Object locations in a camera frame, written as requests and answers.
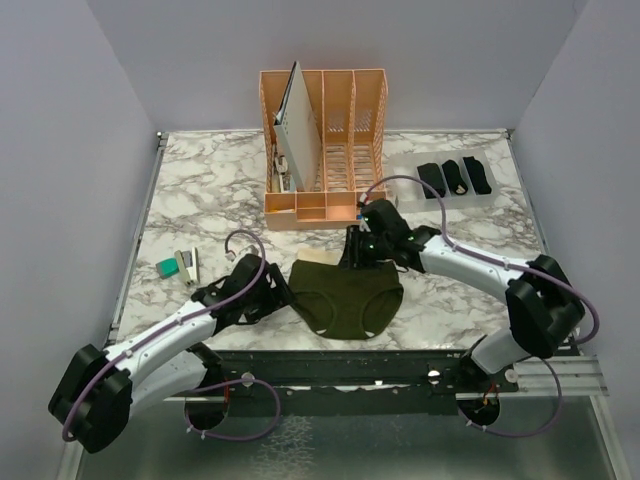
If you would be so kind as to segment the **olive green underwear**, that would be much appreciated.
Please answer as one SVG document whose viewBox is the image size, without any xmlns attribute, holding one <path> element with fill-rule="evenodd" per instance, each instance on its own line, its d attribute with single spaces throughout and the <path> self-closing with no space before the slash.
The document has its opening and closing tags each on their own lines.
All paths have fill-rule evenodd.
<svg viewBox="0 0 640 480">
<path fill-rule="evenodd" d="M 368 340 L 380 335 L 400 309 L 404 288 L 396 266 L 339 266 L 336 252 L 302 248 L 288 286 L 292 308 L 315 334 L 332 340 Z"/>
</svg>

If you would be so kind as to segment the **black patterned boxer underwear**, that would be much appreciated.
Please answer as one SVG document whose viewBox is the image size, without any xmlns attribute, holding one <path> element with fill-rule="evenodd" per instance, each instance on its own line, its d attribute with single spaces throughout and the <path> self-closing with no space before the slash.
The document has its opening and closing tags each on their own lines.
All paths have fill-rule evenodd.
<svg viewBox="0 0 640 480">
<path fill-rule="evenodd" d="M 429 184 L 440 197 L 446 195 L 446 186 L 440 167 L 437 163 L 425 163 L 417 167 L 419 178 Z"/>
</svg>

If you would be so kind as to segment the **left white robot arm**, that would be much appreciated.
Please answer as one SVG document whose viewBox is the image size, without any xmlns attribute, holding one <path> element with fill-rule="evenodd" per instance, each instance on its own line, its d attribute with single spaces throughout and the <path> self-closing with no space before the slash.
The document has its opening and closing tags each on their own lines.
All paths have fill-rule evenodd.
<svg viewBox="0 0 640 480">
<path fill-rule="evenodd" d="M 246 254 L 230 274 L 196 289 L 174 314 L 136 337 L 104 350 L 82 347 L 48 404 L 63 440 L 97 453 L 134 414 L 168 397 L 218 390 L 228 399 L 233 386 L 255 385 L 250 374 L 231 374 L 204 342 L 230 326 L 253 325 L 293 300 L 277 264 Z"/>
</svg>

